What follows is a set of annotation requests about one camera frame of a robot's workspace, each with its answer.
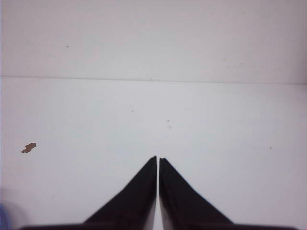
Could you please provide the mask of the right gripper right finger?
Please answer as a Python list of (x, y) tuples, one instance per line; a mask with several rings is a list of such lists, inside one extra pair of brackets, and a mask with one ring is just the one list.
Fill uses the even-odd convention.
[(166, 158), (159, 159), (159, 198), (165, 230), (293, 230), (238, 224), (197, 193)]

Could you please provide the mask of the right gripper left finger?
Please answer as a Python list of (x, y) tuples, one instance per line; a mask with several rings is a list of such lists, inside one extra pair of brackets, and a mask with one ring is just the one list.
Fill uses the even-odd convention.
[(80, 224), (36, 225), (23, 230), (152, 230), (157, 196), (157, 158), (150, 158), (110, 201)]

